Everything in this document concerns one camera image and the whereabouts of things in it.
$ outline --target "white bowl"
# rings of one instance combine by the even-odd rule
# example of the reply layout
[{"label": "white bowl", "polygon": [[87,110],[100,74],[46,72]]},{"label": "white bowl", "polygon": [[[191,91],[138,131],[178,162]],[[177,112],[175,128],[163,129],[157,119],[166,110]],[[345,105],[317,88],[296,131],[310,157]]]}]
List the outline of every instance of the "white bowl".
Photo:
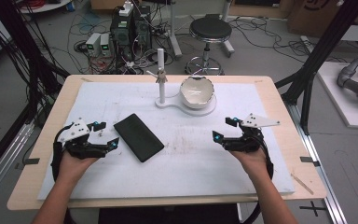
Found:
[{"label": "white bowl", "polygon": [[206,77],[192,76],[182,82],[180,86],[182,102],[193,109],[202,109],[208,106],[214,95],[211,80]]}]

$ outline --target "human hand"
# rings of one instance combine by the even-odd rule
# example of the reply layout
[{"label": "human hand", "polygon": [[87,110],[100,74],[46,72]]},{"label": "human hand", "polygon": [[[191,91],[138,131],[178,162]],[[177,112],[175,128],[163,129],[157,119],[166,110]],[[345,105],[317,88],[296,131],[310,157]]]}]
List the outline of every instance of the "human hand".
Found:
[{"label": "human hand", "polygon": [[98,160],[98,158],[86,158],[81,160],[72,157],[66,150],[63,152],[60,164],[60,172],[56,182],[65,182],[69,185],[75,185],[79,179],[86,173],[86,170]]},{"label": "human hand", "polygon": [[255,180],[256,177],[269,176],[266,168],[266,155],[261,148],[255,152],[230,151],[230,153],[240,161],[251,180]]}]

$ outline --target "human arm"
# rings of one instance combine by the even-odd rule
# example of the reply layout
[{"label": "human arm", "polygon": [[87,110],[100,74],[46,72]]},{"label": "human arm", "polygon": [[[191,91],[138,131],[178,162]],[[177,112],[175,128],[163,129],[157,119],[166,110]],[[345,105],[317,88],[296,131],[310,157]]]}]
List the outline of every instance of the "human arm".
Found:
[{"label": "human arm", "polygon": [[281,194],[269,178],[266,156],[263,150],[258,149],[256,152],[250,153],[231,151],[231,154],[240,161],[255,186],[264,222],[267,224],[297,223]]},{"label": "human arm", "polygon": [[97,160],[96,158],[81,160],[64,151],[57,180],[34,217],[33,223],[62,224],[72,191],[86,170]]}]

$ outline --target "stool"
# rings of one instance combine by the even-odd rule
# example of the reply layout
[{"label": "stool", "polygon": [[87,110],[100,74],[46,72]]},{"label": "stool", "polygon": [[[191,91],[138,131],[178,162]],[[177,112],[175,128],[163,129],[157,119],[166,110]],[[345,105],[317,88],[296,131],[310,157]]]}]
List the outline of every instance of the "stool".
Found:
[{"label": "stool", "polygon": [[190,34],[196,39],[206,42],[202,57],[195,57],[186,64],[185,71],[191,75],[224,75],[220,63],[209,57],[211,43],[223,43],[231,35],[231,26],[222,20],[205,17],[191,22]]}]

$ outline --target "floor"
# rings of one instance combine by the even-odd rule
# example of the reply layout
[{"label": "floor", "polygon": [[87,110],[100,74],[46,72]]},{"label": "floor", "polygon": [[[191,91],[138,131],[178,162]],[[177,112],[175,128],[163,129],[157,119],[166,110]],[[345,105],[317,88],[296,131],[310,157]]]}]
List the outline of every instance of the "floor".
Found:
[{"label": "floor", "polygon": [[[52,47],[54,57],[71,74],[88,73],[87,69],[84,69],[87,67],[87,59],[73,51],[76,41],[87,39],[85,35],[78,34],[79,31],[87,32],[89,28],[79,23],[99,23],[99,26],[93,28],[95,32],[101,32],[109,27],[109,18],[108,14],[95,14],[90,11],[90,4],[87,1],[81,2],[72,13],[62,8],[37,15],[41,30]],[[176,27],[183,27],[177,34],[186,34],[191,20],[188,16],[178,19]],[[279,35],[282,39],[281,45],[287,45],[289,41],[299,41],[299,35],[287,33],[285,21],[252,20],[252,22],[259,25],[266,22],[267,30]],[[271,33],[260,29],[255,30],[249,22],[241,23],[241,27],[247,30],[241,33],[234,29],[230,38],[230,43],[236,50],[230,58],[221,46],[212,46],[211,57],[224,66],[226,75],[269,76],[274,81],[278,81],[296,72],[307,59],[307,55],[300,51],[296,53],[302,56],[296,55],[289,48],[277,49],[281,52],[278,53],[271,47],[278,38],[277,35],[270,36]],[[178,41],[183,57],[166,66],[167,72],[172,75],[182,75],[185,72],[186,62],[194,56],[201,55],[204,47],[202,43],[188,35],[179,35]],[[318,39],[311,38],[310,41],[316,43]],[[75,55],[78,62],[71,59],[67,51]],[[357,55],[356,43],[342,41],[327,61],[349,62]],[[151,67],[150,70],[154,71],[156,67]],[[0,52],[0,139],[25,105],[25,84],[14,72],[9,58],[4,52]],[[309,131],[346,221],[358,223],[358,129],[345,126],[318,78],[314,80]],[[27,223],[35,214],[35,211],[9,211],[6,204],[21,174],[21,169],[15,168],[16,164],[21,163],[26,149],[32,147],[39,132],[40,128],[35,128],[30,140],[0,182],[0,223]],[[288,204],[300,223],[331,223],[328,213],[324,210],[323,201],[293,201]],[[244,213],[247,212],[246,210],[252,211],[252,206],[254,205],[248,204],[248,208],[244,208]],[[76,209],[74,217],[77,223],[97,223],[98,209]],[[262,220],[258,219],[256,223],[262,223]]]}]

